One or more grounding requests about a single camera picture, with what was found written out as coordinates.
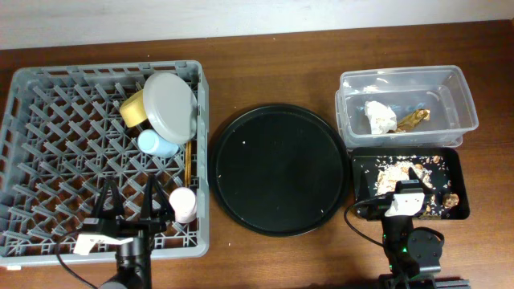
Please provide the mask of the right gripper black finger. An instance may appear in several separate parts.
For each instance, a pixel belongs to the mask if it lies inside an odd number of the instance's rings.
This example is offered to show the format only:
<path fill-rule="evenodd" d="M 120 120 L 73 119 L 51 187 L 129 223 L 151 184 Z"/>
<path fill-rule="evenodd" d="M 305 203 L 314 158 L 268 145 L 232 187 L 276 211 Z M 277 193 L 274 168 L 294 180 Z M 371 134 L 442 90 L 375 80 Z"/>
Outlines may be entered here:
<path fill-rule="evenodd" d="M 359 190 L 358 190 L 358 198 L 359 199 L 371 198 L 370 187 L 369 187 L 369 176 L 368 176 L 367 170 L 363 170 L 361 172 L 360 186 L 359 186 Z"/>
<path fill-rule="evenodd" d="M 409 168 L 408 176 L 409 184 L 412 185 L 413 188 L 421 189 L 424 194 L 430 193 L 430 188 L 423 183 L 422 179 L 417 175 L 413 168 Z"/>

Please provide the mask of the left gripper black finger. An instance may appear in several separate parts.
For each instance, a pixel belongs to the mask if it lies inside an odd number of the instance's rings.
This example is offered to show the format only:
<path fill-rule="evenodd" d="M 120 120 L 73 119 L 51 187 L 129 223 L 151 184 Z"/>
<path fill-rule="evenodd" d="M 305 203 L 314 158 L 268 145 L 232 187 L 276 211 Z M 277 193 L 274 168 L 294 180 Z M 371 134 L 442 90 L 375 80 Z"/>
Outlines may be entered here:
<path fill-rule="evenodd" d="M 175 212 L 161 183 L 155 175 L 149 175 L 141 205 L 140 220 L 174 221 Z"/>
<path fill-rule="evenodd" d="M 110 197 L 110 209 L 104 207 L 105 202 Z M 121 201 L 120 192 L 116 182 L 111 178 L 107 177 L 104 180 L 103 186 L 101 187 L 100 195 L 96 199 L 93 206 L 93 217 L 115 220 L 118 217 L 124 216 L 123 202 Z"/>

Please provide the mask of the pink plastic cup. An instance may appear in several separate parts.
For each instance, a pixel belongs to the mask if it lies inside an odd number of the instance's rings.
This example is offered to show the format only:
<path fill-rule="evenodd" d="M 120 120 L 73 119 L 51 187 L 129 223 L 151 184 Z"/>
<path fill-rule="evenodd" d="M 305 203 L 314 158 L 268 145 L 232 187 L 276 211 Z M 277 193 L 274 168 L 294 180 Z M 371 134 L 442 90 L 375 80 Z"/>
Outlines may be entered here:
<path fill-rule="evenodd" d="M 174 210 L 175 221 L 189 223 L 196 218 L 197 197 L 189 188 L 180 187 L 169 195 L 169 203 Z"/>

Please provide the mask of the light blue plastic cup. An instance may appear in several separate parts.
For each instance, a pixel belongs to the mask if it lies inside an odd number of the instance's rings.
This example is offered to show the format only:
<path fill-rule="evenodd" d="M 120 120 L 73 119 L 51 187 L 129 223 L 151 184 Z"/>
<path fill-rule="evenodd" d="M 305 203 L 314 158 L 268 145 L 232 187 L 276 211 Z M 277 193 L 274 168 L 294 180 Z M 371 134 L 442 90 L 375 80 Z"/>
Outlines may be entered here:
<path fill-rule="evenodd" d="M 141 152 L 155 157 L 173 157 L 179 151 L 177 144 L 168 142 L 153 129 L 146 129 L 139 134 L 137 146 Z"/>

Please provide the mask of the white paper napkin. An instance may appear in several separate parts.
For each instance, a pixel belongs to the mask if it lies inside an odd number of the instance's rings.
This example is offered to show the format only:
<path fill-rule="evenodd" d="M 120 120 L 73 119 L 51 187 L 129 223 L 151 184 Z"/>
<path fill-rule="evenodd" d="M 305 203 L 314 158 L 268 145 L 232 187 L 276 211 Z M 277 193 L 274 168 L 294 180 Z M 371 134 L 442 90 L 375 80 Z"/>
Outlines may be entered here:
<path fill-rule="evenodd" d="M 365 115 L 369 119 L 372 135 L 386 134 L 397 129 L 397 116 L 391 107 L 377 101 L 365 103 Z"/>

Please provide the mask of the yellow plastic bowl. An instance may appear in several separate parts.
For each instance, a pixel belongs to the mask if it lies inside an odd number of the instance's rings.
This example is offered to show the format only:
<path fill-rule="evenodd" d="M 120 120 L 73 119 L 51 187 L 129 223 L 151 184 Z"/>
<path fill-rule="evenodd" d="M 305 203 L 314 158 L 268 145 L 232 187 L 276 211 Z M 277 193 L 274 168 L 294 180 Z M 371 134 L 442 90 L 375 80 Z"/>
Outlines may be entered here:
<path fill-rule="evenodd" d="M 132 128 L 148 119 L 144 106 L 144 91 L 140 90 L 130 96 L 120 106 L 120 114 L 128 128 Z"/>

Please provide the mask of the pale grey round plate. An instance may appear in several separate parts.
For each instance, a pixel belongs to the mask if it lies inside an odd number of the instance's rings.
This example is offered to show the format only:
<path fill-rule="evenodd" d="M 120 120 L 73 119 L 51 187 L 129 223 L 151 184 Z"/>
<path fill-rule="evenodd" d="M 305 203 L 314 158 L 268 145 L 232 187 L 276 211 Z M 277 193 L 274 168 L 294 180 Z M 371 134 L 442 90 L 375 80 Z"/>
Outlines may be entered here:
<path fill-rule="evenodd" d="M 143 103 L 150 124 L 163 139 L 183 145 L 195 136 L 197 99 L 179 76 L 169 72 L 151 75 L 145 82 Z"/>

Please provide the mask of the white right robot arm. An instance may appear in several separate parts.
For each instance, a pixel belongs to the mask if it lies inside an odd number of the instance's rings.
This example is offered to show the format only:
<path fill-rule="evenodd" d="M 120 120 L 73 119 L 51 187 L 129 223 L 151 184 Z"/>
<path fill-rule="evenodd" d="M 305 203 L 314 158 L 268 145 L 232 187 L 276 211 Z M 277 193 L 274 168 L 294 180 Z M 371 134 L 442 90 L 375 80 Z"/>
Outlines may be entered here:
<path fill-rule="evenodd" d="M 379 246 L 385 252 L 390 273 L 378 277 L 378 287 L 394 288 L 469 288 L 466 279 L 436 279 L 441 271 L 444 235 L 427 227 L 415 227 L 420 214 L 434 194 L 412 169 L 408 178 L 397 181 L 394 189 L 359 201 L 365 219 L 378 220 L 382 227 Z"/>

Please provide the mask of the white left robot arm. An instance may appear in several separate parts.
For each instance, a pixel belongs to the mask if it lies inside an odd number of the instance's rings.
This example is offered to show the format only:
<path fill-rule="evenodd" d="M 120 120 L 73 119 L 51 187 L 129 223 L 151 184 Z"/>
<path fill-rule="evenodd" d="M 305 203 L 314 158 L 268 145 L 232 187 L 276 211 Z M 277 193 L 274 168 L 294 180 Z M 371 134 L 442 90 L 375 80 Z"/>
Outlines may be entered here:
<path fill-rule="evenodd" d="M 116 182 L 104 180 L 92 212 L 84 219 L 74 253 L 88 255 L 96 244 L 116 247 L 116 274 L 102 288 L 151 288 L 151 254 L 156 234 L 175 220 L 160 182 L 154 175 L 145 185 L 139 218 L 124 219 L 124 206 Z"/>

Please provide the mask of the grey dishwasher rack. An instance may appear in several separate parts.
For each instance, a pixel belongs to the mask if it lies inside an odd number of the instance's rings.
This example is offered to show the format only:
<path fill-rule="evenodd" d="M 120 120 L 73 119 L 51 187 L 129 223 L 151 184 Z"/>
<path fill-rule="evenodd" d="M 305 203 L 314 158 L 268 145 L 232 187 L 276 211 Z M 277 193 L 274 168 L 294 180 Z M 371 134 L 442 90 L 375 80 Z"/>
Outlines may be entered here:
<path fill-rule="evenodd" d="M 209 86 L 202 65 L 182 60 L 28 67 L 14 73 L 2 102 L 3 267 L 111 262 L 113 246 L 98 244 L 80 256 L 73 253 L 71 235 L 92 212 L 104 180 L 116 182 L 127 220 L 139 217 L 149 175 L 166 192 L 184 185 L 186 145 L 169 158 L 142 153 L 137 136 L 147 124 L 128 128 L 120 115 L 122 103 L 159 72 L 185 80 L 198 102 L 190 182 L 198 209 L 192 222 L 172 223 L 155 237 L 152 256 L 195 258 L 208 251 Z"/>

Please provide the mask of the brown food wrapper scrap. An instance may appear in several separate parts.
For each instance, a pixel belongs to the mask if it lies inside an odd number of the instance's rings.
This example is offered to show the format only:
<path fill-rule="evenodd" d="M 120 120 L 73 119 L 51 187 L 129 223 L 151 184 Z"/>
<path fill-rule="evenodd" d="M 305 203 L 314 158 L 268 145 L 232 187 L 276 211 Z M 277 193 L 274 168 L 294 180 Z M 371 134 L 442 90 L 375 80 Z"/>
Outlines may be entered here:
<path fill-rule="evenodd" d="M 429 109 L 417 109 L 397 123 L 395 133 L 410 132 L 422 121 L 430 119 Z"/>

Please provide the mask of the clear plastic bin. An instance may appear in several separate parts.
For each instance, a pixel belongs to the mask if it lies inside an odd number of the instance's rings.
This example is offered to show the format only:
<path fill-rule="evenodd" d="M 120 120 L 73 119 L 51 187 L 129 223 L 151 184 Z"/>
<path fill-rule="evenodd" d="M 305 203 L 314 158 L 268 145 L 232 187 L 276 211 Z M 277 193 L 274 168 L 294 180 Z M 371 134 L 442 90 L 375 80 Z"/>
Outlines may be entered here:
<path fill-rule="evenodd" d="M 478 128 L 471 91 L 455 65 L 395 67 L 347 71 L 336 92 L 337 131 L 347 149 L 358 147 L 450 147 Z M 373 135 L 365 104 L 377 101 L 392 109 L 397 119 L 417 109 L 428 109 L 430 119 L 412 131 Z"/>

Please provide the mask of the round black tray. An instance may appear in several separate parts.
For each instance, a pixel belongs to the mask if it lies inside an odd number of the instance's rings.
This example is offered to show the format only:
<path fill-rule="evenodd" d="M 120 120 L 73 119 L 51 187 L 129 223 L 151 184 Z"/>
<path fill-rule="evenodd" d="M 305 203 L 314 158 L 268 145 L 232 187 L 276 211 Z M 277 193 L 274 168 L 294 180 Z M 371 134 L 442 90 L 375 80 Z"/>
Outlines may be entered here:
<path fill-rule="evenodd" d="M 349 195 L 349 156 L 337 131 L 315 112 L 291 104 L 235 117 L 212 144 L 208 172 L 226 214 L 272 237 L 317 229 Z"/>

